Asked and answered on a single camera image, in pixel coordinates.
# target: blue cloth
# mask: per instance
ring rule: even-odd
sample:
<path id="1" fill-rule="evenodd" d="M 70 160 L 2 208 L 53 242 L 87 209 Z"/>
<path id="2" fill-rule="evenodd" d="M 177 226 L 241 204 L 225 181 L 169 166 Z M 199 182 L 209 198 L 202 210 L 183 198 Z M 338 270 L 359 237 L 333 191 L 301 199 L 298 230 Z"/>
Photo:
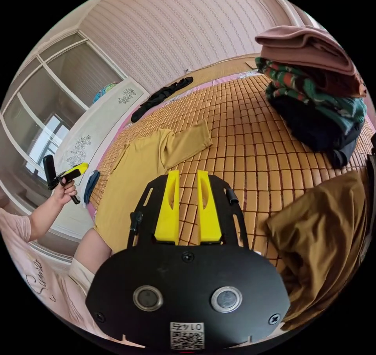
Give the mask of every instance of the blue cloth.
<path id="1" fill-rule="evenodd" d="M 93 174 L 90 176 L 90 178 L 89 178 L 89 180 L 86 184 L 85 193 L 83 195 L 83 201 L 84 201 L 85 204 L 89 203 L 91 193 L 93 192 L 93 189 L 94 189 L 95 185 L 97 184 L 97 181 L 98 181 L 100 176 L 101 176 L 101 173 L 97 170 L 94 170 Z"/>

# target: bamboo sleeping mat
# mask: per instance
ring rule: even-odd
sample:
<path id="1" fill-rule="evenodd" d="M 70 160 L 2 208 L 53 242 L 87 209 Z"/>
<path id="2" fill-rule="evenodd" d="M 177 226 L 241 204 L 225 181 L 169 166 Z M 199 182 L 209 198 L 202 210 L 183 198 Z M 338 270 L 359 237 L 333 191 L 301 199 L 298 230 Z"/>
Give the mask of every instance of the bamboo sleeping mat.
<path id="1" fill-rule="evenodd" d="M 198 241 L 196 172 L 203 169 L 234 188 L 244 211 L 249 243 L 282 270 L 282 260 L 261 224 L 307 189 L 347 171 L 358 170 L 366 185 L 365 165 L 373 133 L 366 121 L 348 166 L 333 170 L 326 156 L 312 153 L 291 136 L 284 121 L 267 103 L 264 91 L 269 81 L 261 75 L 211 86 L 124 129 L 99 166 L 101 176 L 90 202 L 95 209 L 100 205 L 112 164 L 124 144 L 159 128 L 179 132 L 206 119 L 213 145 L 175 167 L 181 174 L 180 244 L 196 245 Z"/>

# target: hand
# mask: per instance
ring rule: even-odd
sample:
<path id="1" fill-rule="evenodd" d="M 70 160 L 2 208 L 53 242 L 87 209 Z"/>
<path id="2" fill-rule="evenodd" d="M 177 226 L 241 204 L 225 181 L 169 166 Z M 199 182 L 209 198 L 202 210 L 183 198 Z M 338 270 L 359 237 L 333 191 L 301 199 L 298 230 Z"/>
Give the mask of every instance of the hand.
<path id="1" fill-rule="evenodd" d="M 76 194 L 76 186 L 74 185 L 74 180 L 72 180 L 70 183 L 64 186 L 59 183 L 52 196 L 58 205 L 64 206 L 71 200 L 71 196 L 75 196 Z"/>

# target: wallpaper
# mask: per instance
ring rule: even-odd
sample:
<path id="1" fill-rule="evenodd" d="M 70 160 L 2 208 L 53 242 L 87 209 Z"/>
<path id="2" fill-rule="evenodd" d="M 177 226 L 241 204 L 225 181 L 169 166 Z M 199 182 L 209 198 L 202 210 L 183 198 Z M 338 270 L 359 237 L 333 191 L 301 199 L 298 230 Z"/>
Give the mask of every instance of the wallpaper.
<path id="1" fill-rule="evenodd" d="M 80 29 L 150 93 L 185 74 L 261 51 L 289 19 L 275 0 L 102 0 Z"/>

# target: floral pattern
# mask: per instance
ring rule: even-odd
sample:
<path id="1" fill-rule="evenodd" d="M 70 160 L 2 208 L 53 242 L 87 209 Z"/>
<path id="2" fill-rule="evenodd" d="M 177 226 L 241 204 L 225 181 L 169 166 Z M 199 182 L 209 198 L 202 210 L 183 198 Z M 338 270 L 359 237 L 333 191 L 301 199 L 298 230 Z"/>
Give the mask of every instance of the floral pattern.
<path id="1" fill-rule="evenodd" d="M 85 158 L 86 158 L 85 149 L 87 145 L 91 145 L 90 139 L 91 139 L 91 136 L 87 135 L 85 137 L 81 137 L 75 143 L 73 150 L 70 151 L 72 155 L 67 159 L 67 162 L 71 168 L 85 161 Z"/>
<path id="2" fill-rule="evenodd" d="M 119 104 L 126 104 L 128 103 L 133 97 L 137 94 L 133 89 L 127 88 L 123 90 L 123 96 L 119 97 Z"/>

